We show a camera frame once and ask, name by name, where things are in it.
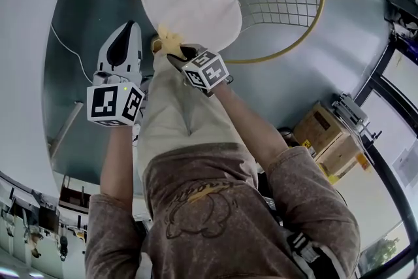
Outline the black round bin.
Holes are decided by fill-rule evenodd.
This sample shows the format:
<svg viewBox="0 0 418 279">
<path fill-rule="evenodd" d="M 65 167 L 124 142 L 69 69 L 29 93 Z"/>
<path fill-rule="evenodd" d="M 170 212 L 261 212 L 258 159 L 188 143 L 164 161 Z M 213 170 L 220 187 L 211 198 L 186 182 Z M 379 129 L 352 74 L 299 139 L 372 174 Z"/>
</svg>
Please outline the black round bin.
<svg viewBox="0 0 418 279">
<path fill-rule="evenodd" d="M 289 148 L 298 146 L 298 142 L 295 140 L 293 132 L 290 128 L 281 127 L 281 128 L 277 128 L 277 130 L 281 134 L 281 136 L 283 137 L 284 141 L 286 142 Z"/>
</svg>

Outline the person's left forearm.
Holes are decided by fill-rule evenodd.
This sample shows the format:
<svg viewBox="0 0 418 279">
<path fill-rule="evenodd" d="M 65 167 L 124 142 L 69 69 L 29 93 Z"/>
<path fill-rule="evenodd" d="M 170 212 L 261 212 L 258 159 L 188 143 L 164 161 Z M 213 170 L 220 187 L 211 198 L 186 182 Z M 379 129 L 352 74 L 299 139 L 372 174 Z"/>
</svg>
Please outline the person's left forearm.
<svg viewBox="0 0 418 279">
<path fill-rule="evenodd" d="M 120 201 L 125 207 L 133 204 L 132 127 L 113 127 L 101 171 L 101 193 Z"/>
</svg>

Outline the white curved table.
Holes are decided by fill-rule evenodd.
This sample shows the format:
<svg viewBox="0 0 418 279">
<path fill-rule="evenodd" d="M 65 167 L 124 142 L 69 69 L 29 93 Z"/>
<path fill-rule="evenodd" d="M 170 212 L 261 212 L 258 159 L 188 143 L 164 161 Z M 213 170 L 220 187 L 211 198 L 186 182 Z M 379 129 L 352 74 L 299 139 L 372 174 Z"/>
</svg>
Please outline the white curved table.
<svg viewBox="0 0 418 279">
<path fill-rule="evenodd" d="M 74 105 L 48 144 L 44 64 L 57 0 L 0 0 L 0 173 L 31 191 L 59 195 L 52 160 L 83 109 Z"/>
</svg>

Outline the dark label cardboard box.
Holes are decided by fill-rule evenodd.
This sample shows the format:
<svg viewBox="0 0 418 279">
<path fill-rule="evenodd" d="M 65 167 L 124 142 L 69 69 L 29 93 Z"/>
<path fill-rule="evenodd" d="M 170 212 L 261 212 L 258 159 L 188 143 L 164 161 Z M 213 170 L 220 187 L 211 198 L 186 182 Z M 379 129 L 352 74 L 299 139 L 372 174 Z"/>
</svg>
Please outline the dark label cardboard box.
<svg viewBox="0 0 418 279">
<path fill-rule="evenodd" d="M 349 131 L 334 114 L 317 103 L 295 126 L 293 134 L 317 159 L 335 142 L 347 138 Z"/>
</svg>

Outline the grey metal machine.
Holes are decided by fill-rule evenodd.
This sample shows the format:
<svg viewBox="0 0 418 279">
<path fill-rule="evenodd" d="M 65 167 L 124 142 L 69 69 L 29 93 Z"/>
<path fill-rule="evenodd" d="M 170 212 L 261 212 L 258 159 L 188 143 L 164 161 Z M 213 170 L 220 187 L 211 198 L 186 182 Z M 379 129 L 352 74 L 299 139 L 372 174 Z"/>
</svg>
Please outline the grey metal machine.
<svg viewBox="0 0 418 279">
<path fill-rule="evenodd" d="M 373 143 L 381 135 L 382 131 L 378 133 L 370 132 L 368 129 L 370 125 L 369 117 L 353 100 L 350 94 L 341 93 L 339 95 L 333 95 L 331 106 L 335 115 L 360 139 L 362 136 L 365 136 Z"/>
</svg>

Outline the person's beige trousers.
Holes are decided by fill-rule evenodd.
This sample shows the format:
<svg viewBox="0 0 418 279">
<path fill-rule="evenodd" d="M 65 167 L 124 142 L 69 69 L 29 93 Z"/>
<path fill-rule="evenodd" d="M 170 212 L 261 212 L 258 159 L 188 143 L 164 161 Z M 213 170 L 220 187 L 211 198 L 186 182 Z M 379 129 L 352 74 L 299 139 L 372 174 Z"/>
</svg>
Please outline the person's beige trousers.
<svg viewBox="0 0 418 279">
<path fill-rule="evenodd" d="M 196 157 L 198 145 L 220 152 L 228 144 L 243 160 L 238 167 L 249 184 L 257 187 L 255 160 L 219 100 L 185 85 L 163 51 L 154 55 L 153 69 L 137 144 L 138 175 L 144 176 L 153 158 L 172 150 L 190 149 Z"/>
</svg>

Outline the yellow cleaning cloth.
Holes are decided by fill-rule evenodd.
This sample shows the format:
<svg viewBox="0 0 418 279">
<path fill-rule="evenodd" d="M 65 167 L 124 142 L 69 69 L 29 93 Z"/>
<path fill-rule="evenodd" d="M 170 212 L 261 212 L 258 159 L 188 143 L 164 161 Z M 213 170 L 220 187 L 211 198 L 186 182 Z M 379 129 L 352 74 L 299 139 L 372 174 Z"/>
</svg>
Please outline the yellow cleaning cloth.
<svg viewBox="0 0 418 279">
<path fill-rule="evenodd" d="M 172 54 L 180 59 L 186 60 L 186 57 L 181 50 L 181 45 L 184 42 L 181 35 L 171 32 L 163 25 L 158 26 L 157 34 L 161 40 L 164 53 Z"/>
</svg>

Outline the black framed glass door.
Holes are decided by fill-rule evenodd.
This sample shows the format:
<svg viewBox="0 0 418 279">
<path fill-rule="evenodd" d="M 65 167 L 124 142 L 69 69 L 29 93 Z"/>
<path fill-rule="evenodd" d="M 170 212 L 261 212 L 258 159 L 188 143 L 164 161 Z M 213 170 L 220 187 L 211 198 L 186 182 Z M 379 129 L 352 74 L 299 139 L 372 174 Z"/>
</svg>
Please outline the black framed glass door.
<svg viewBox="0 0 418 279">
<path fill-rule="evenodd" d="M 355 98 L 369 117 L 366 152 L 400 216 L 407 244 L 372 274 L 418 272 L 418 44 L 392 36 Z"/>
</svg>

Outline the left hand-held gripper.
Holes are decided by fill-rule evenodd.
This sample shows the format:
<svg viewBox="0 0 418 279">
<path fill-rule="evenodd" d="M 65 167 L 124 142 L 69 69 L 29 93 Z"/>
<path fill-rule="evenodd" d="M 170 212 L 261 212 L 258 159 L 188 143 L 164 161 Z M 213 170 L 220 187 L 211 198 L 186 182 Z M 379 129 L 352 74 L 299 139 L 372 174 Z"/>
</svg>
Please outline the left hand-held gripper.
<svg viewBox="0 0 418 279">
<path fill-rule="evenodd" d="M 139 72 L 142 37 L 139 25 L 129 20 L 119 26 L 99 50 L 93 85 L 87 88 L 88 121 L 105 127 L 135 124 L 144 92 L 134 82 L 103 71 Z"/>
</svg>

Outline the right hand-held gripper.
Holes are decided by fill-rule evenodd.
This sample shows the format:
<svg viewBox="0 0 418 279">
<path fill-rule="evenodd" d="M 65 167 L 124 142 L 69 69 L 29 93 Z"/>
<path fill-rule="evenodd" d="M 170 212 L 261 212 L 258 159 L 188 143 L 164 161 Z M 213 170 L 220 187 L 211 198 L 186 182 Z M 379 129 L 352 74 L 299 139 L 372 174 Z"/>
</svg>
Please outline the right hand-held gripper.
<svg viewBox="0 0 418 279">
<path fill-rule="evenodd" d="M 218 53 L 213 53 L 200 44 L 181 44 L 183 57 L 167 54 L 170 64 L 184 73 L 189 84 L 205 96 L 213 96 L 212 89 L 224 82 L 230 84 L 233 77 Z"/>
</svg>

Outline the person's brown printed shirt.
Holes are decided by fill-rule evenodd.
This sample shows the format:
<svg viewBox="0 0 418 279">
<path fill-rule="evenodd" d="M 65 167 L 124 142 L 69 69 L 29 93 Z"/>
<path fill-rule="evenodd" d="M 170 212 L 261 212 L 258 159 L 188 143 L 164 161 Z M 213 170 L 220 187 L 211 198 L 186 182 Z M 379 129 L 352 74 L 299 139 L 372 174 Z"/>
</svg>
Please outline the person's brown printed shirt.
<svg viewBox="0 0 418 279">
<path fill-rule="evenodd" d="M 228 144 L 153 158 L 143 176 L 153 225 L 142 237 L 133 216 L 107 196 L 89 204 L 86 276 L 134 279 L 350 279 L 358 223 L 302 146 L 284 151 L 266 177 L 270 211 Z"/>
</svg>

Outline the person's right forearm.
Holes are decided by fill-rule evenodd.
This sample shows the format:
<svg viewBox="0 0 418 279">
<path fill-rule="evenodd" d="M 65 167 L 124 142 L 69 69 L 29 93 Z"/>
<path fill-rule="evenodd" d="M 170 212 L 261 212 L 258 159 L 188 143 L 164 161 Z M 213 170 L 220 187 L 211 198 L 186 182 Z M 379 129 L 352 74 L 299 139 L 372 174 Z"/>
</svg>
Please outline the person's right forearm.
<svg viewBox="0 0 418 279">
<path fill-rule="evenodd" d="M 268 172 L 276 159 L 288 150 L 278 130 L 249 106 L 226 84 L 212 89 L 256 162 Z"/>
</svg>

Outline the person's yellow left shoe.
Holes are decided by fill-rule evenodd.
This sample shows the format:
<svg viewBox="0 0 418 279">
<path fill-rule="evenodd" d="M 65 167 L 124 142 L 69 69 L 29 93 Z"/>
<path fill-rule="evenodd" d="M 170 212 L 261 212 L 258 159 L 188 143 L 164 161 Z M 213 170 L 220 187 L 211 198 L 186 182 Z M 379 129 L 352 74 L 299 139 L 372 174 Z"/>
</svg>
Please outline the person's yellow left shoe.
<svg viewBox="0 0 418 279">
<path fill-rule="evenodd" d="M 162 49 L 162 40 L 158 35 L 155 35 L 152 37 L 151 39 L 151 51 L 152 54 L 155 55 L 156 53 L 158 53 L 158 51 L 160 51 Z"/>
</svg>

